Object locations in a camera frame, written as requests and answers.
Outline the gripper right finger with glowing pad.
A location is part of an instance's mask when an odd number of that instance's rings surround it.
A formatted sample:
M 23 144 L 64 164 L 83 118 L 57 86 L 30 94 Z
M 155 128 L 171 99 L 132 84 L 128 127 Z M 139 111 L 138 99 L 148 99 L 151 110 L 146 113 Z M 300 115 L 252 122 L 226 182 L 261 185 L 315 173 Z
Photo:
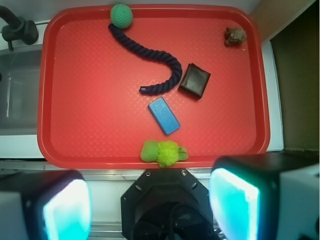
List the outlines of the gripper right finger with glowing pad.
M 228 240 L 317 240 L 320 161 L 316 155 L 219 157 L 209 184 L 213 216 Z

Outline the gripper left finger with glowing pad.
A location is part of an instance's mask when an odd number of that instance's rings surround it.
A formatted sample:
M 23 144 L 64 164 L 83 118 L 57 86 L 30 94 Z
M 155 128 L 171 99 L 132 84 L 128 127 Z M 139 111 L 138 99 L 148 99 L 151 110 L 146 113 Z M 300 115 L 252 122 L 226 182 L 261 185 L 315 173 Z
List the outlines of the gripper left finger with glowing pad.
M 86 240 L 92 227 L 89 184 L 77 170 L 2 173 L 2 240 Z

